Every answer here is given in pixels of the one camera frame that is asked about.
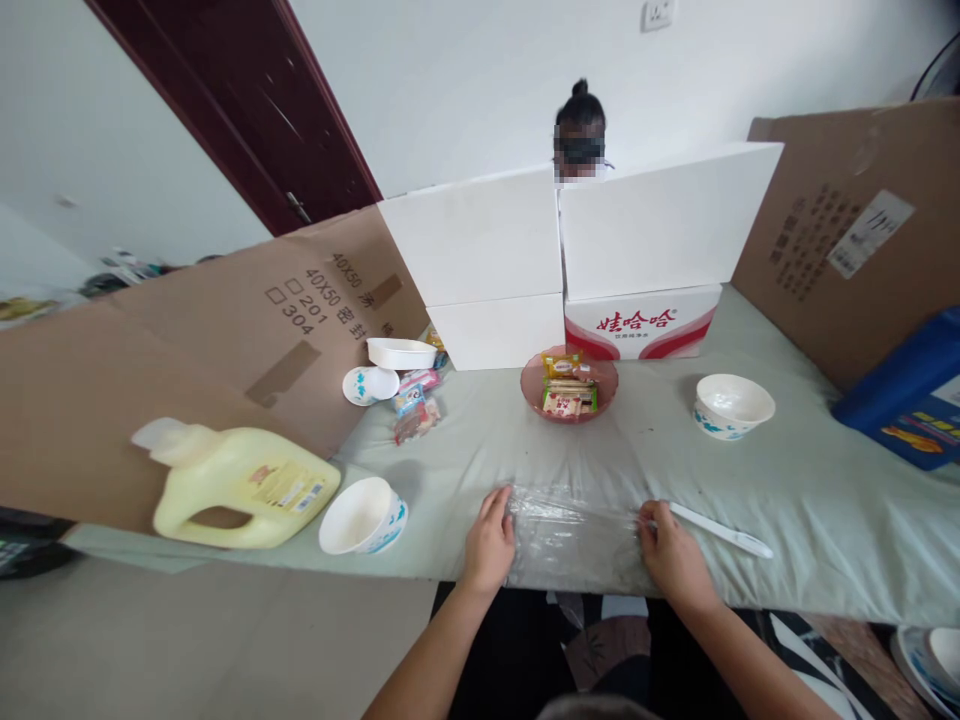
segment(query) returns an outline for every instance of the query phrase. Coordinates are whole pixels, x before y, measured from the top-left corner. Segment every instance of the dark clothing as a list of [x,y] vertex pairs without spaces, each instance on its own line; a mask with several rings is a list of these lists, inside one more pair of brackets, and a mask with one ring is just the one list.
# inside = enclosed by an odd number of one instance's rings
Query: dark clothing
[[[441,583],[433,614],[453,589]],[[637,655],[604,675],[595,693],[628,697],[664,720],[746,718],[676,613],[663,600],[647,600],[650,657]],[[737,611],[777,652],[766,613]],[[546,593],[501,590],[480,625],[457,686],[450,720],[533,720],[544,705],[577,688],[560,645],[560,613]]]

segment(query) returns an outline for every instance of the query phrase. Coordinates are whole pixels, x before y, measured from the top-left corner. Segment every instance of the checkbox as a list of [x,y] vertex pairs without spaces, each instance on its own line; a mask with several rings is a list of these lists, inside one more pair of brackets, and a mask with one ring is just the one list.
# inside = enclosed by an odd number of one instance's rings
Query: checkbox
[[267,290],[266,295],[274,305],[279,305],[287,299],[287,296],[283,294],[283,290],[280,288],[270,288]]

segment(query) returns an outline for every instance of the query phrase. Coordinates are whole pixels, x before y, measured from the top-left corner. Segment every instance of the floor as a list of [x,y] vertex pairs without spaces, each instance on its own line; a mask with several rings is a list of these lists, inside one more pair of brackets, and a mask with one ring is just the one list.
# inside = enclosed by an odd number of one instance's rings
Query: floor
[[4,720],[359,718],[436,584],[84,558],[0,583]]

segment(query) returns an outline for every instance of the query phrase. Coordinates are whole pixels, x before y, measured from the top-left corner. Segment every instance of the light green tablecloth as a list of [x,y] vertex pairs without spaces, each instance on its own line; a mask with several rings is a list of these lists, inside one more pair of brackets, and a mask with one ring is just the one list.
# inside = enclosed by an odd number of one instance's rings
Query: light green tablecloth
[[[776,557],[761,560],[693,530],[732,605],[960,626],[960,468],[921,472],[834,421],[836,391],[735,290],[724,290],[701,357],[617,367],[614,404],[580,427],[531,412],[519,370],[448,373],[435,393],[442,424],[399,448],[392,408],[371,408],[335,462],[344,486],[381,475],[410,505],[403,536],[379,556],[321,553],[322,515],[274,550],[215,550],[96,526],[79,528],[69,544],[164,570],[219,559],[455,579],[481,499],[513,483],[512,586],[656,594],[632,515],[659,497],[773,548]],[[696,383],[710,373],[759,382],[776,416],[739,442],[708,437],[690,415]]]

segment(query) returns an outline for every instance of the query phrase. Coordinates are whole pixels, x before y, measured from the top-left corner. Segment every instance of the cardboard sheet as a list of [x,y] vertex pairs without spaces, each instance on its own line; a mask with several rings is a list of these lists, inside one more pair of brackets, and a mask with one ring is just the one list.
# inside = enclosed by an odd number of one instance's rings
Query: cardboard sheet
[[152,532],[166,469],[129,438],[163,416],[330,457],[365,339],[427,322],[372,207],[0,333],[0,505]]
[[564,186],[568,298],[729,281],[780,151],[733,143]]
[[563,290],[553,166],[379,205],[428,307]]
[[733,284],[841,389],[960,305],[960,100],[755,120],[785,144]]

